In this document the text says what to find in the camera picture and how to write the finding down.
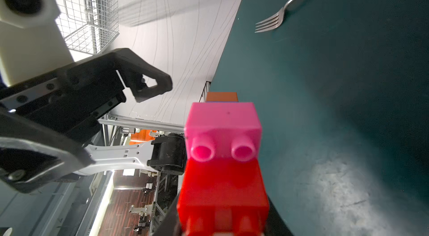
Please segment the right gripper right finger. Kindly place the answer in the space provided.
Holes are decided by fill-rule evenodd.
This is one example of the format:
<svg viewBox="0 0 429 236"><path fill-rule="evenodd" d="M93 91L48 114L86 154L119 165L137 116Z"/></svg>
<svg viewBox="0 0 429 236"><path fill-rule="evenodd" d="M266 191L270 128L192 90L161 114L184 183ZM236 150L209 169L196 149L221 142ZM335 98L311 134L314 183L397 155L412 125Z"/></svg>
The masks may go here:
<svg viewBox="0 0 429 236"><path fill-rule="evenodd" d="M266 236L293 236L293 233L286 226L271 199L268 199L269 214L266 222Z"/></svg>

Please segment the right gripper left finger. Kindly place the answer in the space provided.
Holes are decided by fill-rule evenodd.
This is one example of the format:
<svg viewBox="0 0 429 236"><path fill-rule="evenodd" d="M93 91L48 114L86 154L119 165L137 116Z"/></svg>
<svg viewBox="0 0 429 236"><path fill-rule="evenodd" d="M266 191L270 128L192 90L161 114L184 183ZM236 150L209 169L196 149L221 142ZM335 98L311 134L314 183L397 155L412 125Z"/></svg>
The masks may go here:
<svg viewBox="0 0 429 236"><path fill-rule="evenodd" d="M181 236L182 227L177 211L179 195L173 200L172 205L168 209L161 225L153 233L153 236Z"/></svg>

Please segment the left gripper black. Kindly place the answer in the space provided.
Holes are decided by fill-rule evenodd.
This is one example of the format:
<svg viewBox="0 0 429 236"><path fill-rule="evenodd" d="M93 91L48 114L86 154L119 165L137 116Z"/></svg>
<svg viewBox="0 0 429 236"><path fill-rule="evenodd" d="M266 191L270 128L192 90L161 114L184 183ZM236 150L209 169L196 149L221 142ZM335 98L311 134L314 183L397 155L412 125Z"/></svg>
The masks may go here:
<svg viewBox="0 0 429 236"><path fill-rule="evenodd" d="M28 194L93 164L81 144L101 130L100 117L126 101L117 72L137 103L173 89L168 74L129 48L11 87L2 84L1 181Z"/></svg>

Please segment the red lego brick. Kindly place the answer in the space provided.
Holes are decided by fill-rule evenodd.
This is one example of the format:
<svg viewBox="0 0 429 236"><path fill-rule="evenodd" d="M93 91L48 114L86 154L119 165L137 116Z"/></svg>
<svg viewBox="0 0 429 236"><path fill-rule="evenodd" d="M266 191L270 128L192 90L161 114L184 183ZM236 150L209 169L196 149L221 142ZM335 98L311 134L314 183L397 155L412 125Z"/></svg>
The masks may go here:
<svg viewBox="0 0 429 236"><path fill-rule="evenodd" d="M259 162L187 163L177 211L187 236L259 236L269 214Z"/></svg>

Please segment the pink square lego brick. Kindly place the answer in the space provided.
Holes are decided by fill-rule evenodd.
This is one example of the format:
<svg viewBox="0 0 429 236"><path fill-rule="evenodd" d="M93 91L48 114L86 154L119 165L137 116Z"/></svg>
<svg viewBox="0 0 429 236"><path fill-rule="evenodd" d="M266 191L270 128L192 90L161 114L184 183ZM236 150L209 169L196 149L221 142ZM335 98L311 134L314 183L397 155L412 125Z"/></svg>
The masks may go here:
<svg viewBox="0 0 429 236"><path fill-rule="evenodd" d="M253 103L193 103L184 136L190 160L248 162L258 157L262 126Z"/></svg>

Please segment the orange square lego brick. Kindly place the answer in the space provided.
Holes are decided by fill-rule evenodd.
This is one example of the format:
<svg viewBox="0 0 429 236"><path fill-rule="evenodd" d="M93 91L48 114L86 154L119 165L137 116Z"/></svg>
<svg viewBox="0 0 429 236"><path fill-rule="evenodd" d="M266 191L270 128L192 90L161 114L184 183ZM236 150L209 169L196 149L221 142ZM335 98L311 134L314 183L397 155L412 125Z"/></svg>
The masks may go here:
<svg viewBox="0 0 429 236"><path fill-rule="evenodd" d="M238 102L235 92L208 92L206 102Z"/></svg>

